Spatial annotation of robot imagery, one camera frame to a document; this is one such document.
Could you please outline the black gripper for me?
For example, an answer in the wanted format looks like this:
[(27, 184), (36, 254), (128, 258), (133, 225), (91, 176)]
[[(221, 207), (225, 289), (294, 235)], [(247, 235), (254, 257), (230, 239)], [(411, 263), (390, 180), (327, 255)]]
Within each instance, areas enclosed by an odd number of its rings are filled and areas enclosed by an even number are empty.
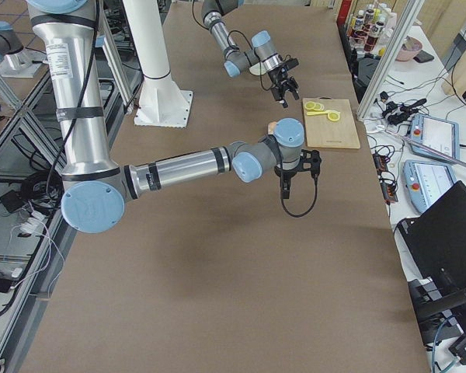
[(282, 179), (280, 181), (280, 198), (287, 200), (290, 198), (291, 178), (298, 173), (300, 159), (290, 162), (282, 162), (274, 167), (276, 175)]
[(271, 81), (270, 88), (273, 98), (278, 103), (281, 103), (283, 108), (288, 108), (288, 103), (285, 98), (287, 92), (290, 92), (295, 100), (299, 100), (299, 86), (294, 77), (288, 76), (289, 70), (286, 64), (281, 64), (267, 72)]

